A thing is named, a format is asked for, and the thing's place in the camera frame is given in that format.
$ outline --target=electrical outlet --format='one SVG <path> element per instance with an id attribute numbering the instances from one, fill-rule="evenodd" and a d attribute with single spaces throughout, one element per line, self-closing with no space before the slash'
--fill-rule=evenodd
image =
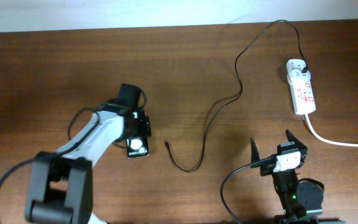
<path id="1" fill-rule="evenodd" d="M 291 59 L 287 62 L 287 79 L 291 88 L 295 114 L 298 115 L 310 114 L 316 110 L 310 72 L 302 73 L 305 66 L 305 61 L 300 59 Z"/>

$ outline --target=white power strip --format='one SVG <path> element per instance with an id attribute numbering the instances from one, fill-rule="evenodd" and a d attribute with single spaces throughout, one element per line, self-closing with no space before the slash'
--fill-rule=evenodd
<path id="1" fill-rule="evenodd" d="M 316 110 L 316 103 L 314 102 L 313 91 L 311 90 L 310 72 L 302 72 L 303 68 L 305 67 L 306 63 L 304 60 L 291 59 L 287 62 L 287 79 L 291 87 L 292 102 L 295 113 L 303 116 L 303 119 L 306 120 L 309 130 L 319 140 L 338 146 L 358 147 L 358 144 L 327 140 L 318 135 L 316 131 L 314 131 L 308 114 Z"/>

